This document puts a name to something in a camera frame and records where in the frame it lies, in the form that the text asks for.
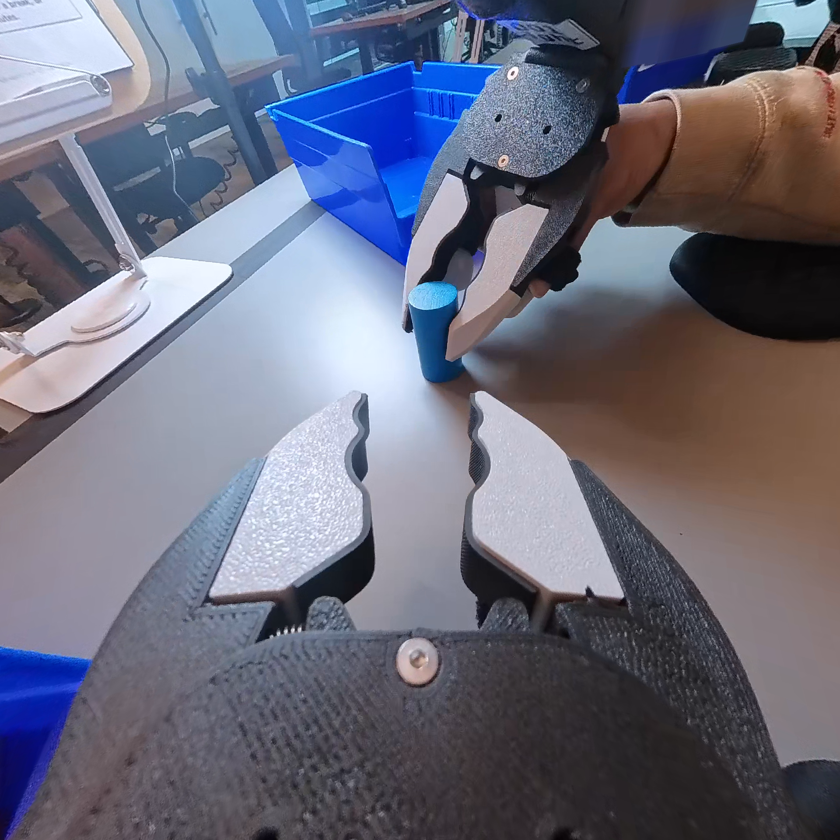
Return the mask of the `white document stand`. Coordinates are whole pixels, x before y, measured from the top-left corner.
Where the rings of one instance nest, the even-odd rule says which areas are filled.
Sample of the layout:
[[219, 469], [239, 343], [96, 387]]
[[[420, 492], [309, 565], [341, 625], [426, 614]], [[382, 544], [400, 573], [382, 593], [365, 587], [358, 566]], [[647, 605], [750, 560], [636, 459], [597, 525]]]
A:
[[2, 404], [45, 415], [76, 403], [233, 277], [216, 261], [141, 258], [87, 153], [82, 121], [111, 107], [103, 76], [33, 59], [2, 56], [15, 74], [37, 68], [38, 85], [2, 101], [2, 141], [16, 151], [56, 141], [114, 239], [120, 271], [26, 332], [2, 330]]

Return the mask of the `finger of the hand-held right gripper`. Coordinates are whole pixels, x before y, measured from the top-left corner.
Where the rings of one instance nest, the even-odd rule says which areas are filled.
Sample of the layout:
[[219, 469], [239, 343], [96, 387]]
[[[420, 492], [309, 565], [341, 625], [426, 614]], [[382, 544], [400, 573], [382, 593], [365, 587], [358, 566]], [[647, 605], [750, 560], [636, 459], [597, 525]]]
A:
[[520, 206], [493, 221], [482, 266], [448, 327], [447, 361], [472, 350], [520, 303], [517, 276], [548, 214], [547, 207]]
[[469, 210], [466, 184], [453, 173], [446, 173], [433, 200], [413, 234], [408, 251], [403, 288], [402, 329], [413, 329], [408, 307], [411, 292], [419, 285], [443, 280], [459, 249], [460, 230]]

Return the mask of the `wooden table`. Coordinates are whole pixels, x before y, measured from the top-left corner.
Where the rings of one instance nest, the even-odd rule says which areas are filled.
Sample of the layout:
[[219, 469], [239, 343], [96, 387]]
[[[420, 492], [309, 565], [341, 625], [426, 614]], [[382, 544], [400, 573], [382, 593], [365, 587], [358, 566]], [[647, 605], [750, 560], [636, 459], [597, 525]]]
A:
[[408, 63], [421, 70], [444, 55], [440, 29], [459, 14], [455, 2], [393, 2], [369, 14], [354, 15], [311, 26], [312, 40], [339, 39], [355, 44], [361, 73]]
[[[255, 59], [240, 62], [226, 67], [224, 73], [230, 87], [234, 90], [246, 88], [257, 81], [272, 77], [280, 70], [297, 67], [299, 58], [295, 55], [276, 56], [271, 59]], [[137, 71], [120, 70], [112, 73], [113, 103], [110, 109], [102, 110], [85, 118], [80, 127], [76, 128], [80, 144], [87, 144], [109, 137], [115, 133], [132, 128], [134, 125], [150, 123], [166, 113], [179, 112], [196, 103], [211, 98], [209, 89], [200, 85], [195, 90], [186, 77], [185, 71], [174, 74], [171, 81], [170, 95], [164, 97], [163, 82], [152, 80], [150, 93], [147, 98], [131, 107], [135, 99], [137, 88], [130, 79]], [[2, 148], [1, 180], [8, 181], [26, 172], [38, 169], [62, 158], [58, 145], [58, 135], [69, 131], [60, 125], [53, 129], [47, 138], [18, 141], [16, 144], [6, 144]]]

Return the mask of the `dark cloth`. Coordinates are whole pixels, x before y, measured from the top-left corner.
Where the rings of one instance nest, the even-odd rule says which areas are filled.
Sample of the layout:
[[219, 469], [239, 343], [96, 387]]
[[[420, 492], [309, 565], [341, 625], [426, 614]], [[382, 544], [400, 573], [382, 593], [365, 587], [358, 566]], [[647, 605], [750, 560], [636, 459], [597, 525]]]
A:
[[806, 835], [839, 838], [839, 761], [813, 759], [784, 768], [784, 777]]

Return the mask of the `blue wooden cylinder block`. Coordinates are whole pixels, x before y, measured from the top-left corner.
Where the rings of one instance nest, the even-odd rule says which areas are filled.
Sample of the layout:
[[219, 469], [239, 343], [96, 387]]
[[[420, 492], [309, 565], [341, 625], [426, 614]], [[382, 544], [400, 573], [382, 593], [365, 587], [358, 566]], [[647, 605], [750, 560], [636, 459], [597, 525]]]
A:
[[459, 310], [459, 292], [446, 281], [417, 285], [408, 295], [417, 354], [423, 377], [442, 384], [458, 378], [464, 371], [461, 359], [448, 360], [448, 331]]

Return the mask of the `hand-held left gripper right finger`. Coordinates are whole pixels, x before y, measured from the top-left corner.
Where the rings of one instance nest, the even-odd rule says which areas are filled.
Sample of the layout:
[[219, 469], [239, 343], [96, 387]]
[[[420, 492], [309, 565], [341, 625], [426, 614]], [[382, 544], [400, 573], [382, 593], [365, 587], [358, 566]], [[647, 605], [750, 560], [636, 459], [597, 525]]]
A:
[[537, 425], [488, 392], [469, 399], [469, 476], [460, 573], [483, 627], [498, 601], [549, 627], [566, 602], [626, 597], [572, 462]]

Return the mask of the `black office chair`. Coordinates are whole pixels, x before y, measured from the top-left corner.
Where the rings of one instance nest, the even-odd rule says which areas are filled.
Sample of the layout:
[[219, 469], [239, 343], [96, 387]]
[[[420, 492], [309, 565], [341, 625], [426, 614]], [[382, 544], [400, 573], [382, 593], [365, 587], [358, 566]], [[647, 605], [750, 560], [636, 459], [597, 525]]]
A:
[[225, 175], [220, 163], [195, 155], [178, 133], [153, 133], [144, 122], [82, 149], [121, 215], [151, 235], [165, 222], [179, 234], [194, 227], [193, 207]]

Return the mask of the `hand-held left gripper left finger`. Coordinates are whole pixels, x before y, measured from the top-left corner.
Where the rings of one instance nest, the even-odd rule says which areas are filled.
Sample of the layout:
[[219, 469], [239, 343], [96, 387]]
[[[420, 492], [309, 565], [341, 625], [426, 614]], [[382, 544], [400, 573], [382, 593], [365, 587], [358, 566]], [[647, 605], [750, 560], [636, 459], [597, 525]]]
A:
[[349, 392], [269, 451], [209, 585], [210, 604], [267, 603], [276, 628], [303, 628], [318, 599], [345, 604], [363, 591], [375, 570], [369, 434], [368, 395]]

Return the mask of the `person's right forearm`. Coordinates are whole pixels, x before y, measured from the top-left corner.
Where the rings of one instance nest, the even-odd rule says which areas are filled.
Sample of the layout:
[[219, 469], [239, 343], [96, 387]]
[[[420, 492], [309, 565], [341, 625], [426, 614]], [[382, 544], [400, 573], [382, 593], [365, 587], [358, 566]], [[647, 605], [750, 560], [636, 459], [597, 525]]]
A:
[[838, 73], [761, 71], [643, 104], [665, 101], [676, 117], [668, 160], [617, 224], [838, 245]]

